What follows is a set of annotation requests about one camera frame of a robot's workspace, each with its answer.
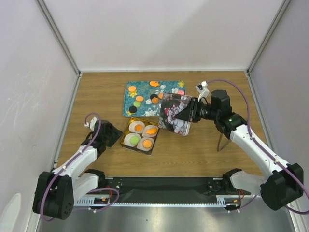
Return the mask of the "gold tin lid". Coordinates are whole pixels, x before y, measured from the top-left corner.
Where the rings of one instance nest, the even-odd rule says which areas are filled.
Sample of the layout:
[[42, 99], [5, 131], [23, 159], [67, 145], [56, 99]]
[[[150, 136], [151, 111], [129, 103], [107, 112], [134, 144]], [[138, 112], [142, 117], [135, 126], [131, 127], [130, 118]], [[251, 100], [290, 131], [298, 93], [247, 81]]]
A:
[[192, 97], [176, 93], [164, 93], [159, 114], [159, 128], [187, 136], [191, 123], [176, 118], [190, 103]]

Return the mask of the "orange round cookie bottom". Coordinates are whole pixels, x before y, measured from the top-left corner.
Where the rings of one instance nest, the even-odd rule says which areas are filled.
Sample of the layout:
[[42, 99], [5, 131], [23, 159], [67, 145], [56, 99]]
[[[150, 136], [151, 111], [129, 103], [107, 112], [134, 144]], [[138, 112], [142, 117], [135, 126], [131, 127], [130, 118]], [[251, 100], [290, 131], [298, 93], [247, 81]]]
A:
[[134, 127], [135, 131], [140, 132], [143, 130], [143, 125], [142, 124], [137, 124]]

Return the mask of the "gold cookie tin box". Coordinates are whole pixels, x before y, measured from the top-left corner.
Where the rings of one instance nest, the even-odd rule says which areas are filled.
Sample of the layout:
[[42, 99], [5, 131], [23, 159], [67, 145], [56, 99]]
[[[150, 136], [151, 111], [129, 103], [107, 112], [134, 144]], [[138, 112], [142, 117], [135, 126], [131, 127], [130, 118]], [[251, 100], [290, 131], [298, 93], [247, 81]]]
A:
[[145, 151], [142, 151], [142, 150], [137, 149], [137, 146], [135, 146], [135, 147], [130, 147], [130, 146], [124, 145], [124, 138], [125, 138], [129, 133], [131, 133], [131, 132], [129, 131], [128, 127], [129, 127], [129, 125], [130, 125], [130, 123], [131, 123], [132, 121], [136, 121], [136, 120], [142, 121], [142, 122], [145, 124], [145, 126], [148, 126], [148, 125], [152, 124], [152, 125], [155, 125], [155, 126], [158, 127], [158, 124], [155, 123], [155, 122], [151, 122], [151, 121], [149, 121], [149, 120], [145, 120], [145, 119], [142, 119], [142, 118], [131, 117], [130, 120], [129, 120], [129, 122], [128, 122], [128, 125], [127, 125], [127, 127], [126, 127], [126, 129], [125, 129], [125, 131], [124, 131], [124, 133], [123, 133], [123, 136], [122, 136], [122, 138], [121, 138], [120, 144], [121, 144], [121, 146], [122, 146], [123, 148], [125, 148], [125, 149], [131, 150], [131, 151], [135, 151], [135, 152], [140, 152], [140, 153], [143, 153], [143, 154], [145, 154], [145, 155], [150, 156], [150, 155], [152, 155], [152, 152], [153, 152], [153, 150], [154, 150], [154, 146], [155, 146], [156, 141], [157, 141], [157, 138], [158, 138], [158, 136], [159, 136], [160, 129], [159, 129], [159, 131], [158, 131], [158, 133], [157, 133], [157, 136], [156, 136], [156, 137], [152, 137], [152, 138], [154, 139], [154, 145], [153, 145], [153, 148], [152, 148], [150, 151], [148, 151], [148, 152], [145, 152]]

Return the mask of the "orange fish cookie bottom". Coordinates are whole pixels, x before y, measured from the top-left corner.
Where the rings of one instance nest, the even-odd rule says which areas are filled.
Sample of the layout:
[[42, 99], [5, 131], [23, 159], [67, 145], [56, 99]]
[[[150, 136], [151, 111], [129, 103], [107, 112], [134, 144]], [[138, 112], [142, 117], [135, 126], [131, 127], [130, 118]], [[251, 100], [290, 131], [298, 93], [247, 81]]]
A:
[[149, 135], [155, 135], [155, 134], [157, 134], [157, 131], [158, 131], [158, 129], [153, 127], [153, 128], [148, 129], [146, 133], [149, 134]]

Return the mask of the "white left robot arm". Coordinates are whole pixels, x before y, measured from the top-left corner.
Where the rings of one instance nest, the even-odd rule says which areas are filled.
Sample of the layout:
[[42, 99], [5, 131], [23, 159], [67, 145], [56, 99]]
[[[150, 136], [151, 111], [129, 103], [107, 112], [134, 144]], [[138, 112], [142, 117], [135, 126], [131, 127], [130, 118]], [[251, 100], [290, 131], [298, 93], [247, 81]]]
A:
[[96, 117], [85, 126], [90, 128], [90, 133], [77, 152], [60, 167], [42, 172], [38, 177], [32, 211], [41, 218], [67, 219], [74, 203], [88, 193], [106, 192], [108, 196], [119, 196], [118, 190], [108, 186], [103, 171], [88, 169], [88, 166], [123, 133], [109, 121]]

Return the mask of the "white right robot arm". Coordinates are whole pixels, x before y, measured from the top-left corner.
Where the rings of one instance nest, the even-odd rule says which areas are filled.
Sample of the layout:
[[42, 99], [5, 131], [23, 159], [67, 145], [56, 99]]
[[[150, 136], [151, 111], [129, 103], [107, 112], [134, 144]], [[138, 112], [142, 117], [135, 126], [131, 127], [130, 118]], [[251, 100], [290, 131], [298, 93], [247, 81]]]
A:
[[260, 196], [272, 210], [308, 195], [302, 167], [297, 163], [289, 164], [263, 143], [253, 133], [249, 122], [232, 111], [225, 90], [213, 91], [209, 103], [180, 94], [176, 95], [176, 100], [184, 104], [175, 115], [177, 119], [213, 121], [217, 130], [245, 151], [263, 173], [263, 176], [256, 176], [239, 169], [231, 170], [227, 173], [229, 178], [222, 182], [225, 193], [234, 194], [239, 189], [248, 191]]

